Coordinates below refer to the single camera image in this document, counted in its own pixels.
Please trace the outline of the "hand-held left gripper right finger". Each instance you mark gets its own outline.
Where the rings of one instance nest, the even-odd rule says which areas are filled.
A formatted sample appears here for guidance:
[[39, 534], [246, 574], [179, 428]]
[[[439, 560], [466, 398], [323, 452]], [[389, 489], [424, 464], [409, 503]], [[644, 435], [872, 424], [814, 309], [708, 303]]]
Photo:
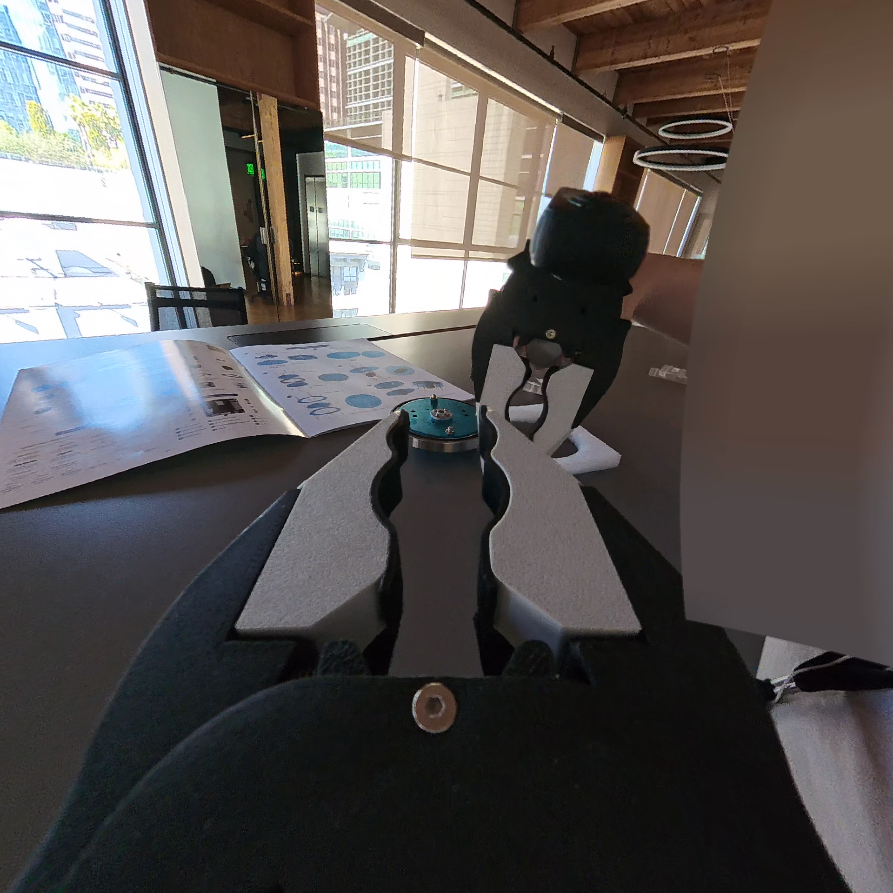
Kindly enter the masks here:
[[641, 630], [580, 486], [497, 411], [479, 411], [485, 528], [476, 635], [485, 675], [513, 650], [544, 642], [554, 657], [582, 638]]

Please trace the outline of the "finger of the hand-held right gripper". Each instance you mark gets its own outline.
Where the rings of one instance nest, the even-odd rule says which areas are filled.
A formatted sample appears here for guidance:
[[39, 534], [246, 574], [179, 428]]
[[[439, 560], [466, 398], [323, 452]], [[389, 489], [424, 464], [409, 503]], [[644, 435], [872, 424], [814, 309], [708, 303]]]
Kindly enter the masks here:
[[593, 370], [576, 363], [547, 371], [536, 427], [536, 447], [545, 455], [551, 457], [567, 439], [592, 376]]
[[[503, 345], [494, 345], [487, 366], [483, 390], [481, 393], [481, 406], [487, 407], [490, 415], [506, 420], [508, 405], [515, 391], [522, 389], [525, 374], [530, 369], [521, 359], [517, 351], [512, 347]], [[521, 420], [529, 422], [536, 421], [543, 411], [543, 403], [538, 405], [530, 405], [521, 407]], [[484, 423], [484, 412], [481, 409], [481, 448], [489, 446], [487, 438], [489, 437], [488, 428]], [[543, 448], [540, 443], [540, 434], [529, 434], [529, 438]]]

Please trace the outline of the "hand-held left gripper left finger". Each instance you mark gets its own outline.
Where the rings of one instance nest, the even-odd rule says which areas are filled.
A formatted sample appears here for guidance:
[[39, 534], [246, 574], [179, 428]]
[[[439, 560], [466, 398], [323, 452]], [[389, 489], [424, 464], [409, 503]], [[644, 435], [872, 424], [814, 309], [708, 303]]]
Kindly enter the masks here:
[[396, 530], [408, 415], [397, 410], [299, 488], [296, 502], [236, 622], [252, 639], [321, 649], [356, 643], [371, 670], [392, 660], [403, 609]]

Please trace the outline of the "white foam frame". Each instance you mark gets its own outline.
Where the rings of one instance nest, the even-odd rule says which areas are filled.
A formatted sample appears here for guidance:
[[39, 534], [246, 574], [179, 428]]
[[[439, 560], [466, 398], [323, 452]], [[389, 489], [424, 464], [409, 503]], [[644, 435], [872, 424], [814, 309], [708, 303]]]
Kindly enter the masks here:
[[567, 441], [574, 452], [555, 455], [553, 460], [571, 475], [584, 475], [611, 470], [620, 464], [620, 453], [579, 426], [569, 432]]

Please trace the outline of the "blue disc with metal rim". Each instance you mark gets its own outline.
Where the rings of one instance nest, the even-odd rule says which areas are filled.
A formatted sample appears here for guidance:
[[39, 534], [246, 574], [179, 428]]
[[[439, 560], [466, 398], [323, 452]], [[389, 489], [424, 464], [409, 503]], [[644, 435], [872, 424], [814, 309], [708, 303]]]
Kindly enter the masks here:
[[415, 448], [436, 453], [479, 448], [477, 413], [471, 404], [433, 394], [407, 401], [399, 409], [408, 415]]

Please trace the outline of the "dark desk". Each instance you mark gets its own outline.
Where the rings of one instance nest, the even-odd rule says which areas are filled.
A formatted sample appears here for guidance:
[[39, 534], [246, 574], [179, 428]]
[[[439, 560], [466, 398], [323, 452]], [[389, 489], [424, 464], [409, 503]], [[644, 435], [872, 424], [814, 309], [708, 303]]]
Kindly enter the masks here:
[[[296, 343], [369, 338], [471, 390], [481, 310], [263, 322], [2, 345], [2, 400], [20, 369], [174, 336], [225, 348], [240, 334]], [[621, 454], [584, 475], [678, 571], [686, 346], [635, 326], [620, 372], [585, 427]], [[229, 441], [2, 512], [2, 891], [25, 869], [77, 777], [133, 654], [181, 591], [284, 491], [366, 428], [313, 440]]]

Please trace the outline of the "person's right hand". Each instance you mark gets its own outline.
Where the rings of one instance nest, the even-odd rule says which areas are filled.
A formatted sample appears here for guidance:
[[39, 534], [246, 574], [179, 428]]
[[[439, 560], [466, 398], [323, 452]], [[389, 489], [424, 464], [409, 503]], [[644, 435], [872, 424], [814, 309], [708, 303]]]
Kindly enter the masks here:
[[631, 279], [622, 317], [688, 344], [703, 268], [702, 260], [648, 253]]

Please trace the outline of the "window with roller shades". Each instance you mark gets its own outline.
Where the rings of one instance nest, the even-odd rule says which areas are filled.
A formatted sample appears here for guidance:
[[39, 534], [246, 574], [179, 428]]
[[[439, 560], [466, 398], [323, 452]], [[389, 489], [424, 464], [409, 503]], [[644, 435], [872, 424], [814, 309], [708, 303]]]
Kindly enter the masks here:
[[602, 141], [346, 7], [315, 24], [333, 314], [483, 307]]

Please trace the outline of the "printed instruction manual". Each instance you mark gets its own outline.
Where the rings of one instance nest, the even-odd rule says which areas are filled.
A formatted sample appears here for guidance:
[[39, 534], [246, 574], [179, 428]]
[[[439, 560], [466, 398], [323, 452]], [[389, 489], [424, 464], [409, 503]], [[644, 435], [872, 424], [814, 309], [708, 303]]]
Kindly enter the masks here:
[[228, 440], [375, 422], [433, 394], [473, 397], [367, 340], [161, 340], [27, 368], [2, 416], [1, 507]]

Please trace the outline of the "large grid window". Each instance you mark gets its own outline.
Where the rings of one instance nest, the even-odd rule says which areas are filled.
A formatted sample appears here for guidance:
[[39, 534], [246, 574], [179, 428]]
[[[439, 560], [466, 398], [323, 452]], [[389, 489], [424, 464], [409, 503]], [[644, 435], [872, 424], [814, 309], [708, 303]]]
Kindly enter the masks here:
[[149, 330], [184, 274], [123, 2], [1, 3], [1, 341]]

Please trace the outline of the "black frame chair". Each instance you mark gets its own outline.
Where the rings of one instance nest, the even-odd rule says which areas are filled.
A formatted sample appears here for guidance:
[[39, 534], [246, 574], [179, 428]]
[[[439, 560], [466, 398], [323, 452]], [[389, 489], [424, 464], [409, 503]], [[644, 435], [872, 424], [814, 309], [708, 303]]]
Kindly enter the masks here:
[[247, 325], [240, 287], [176, 287], [145, 284], [151, 331]]

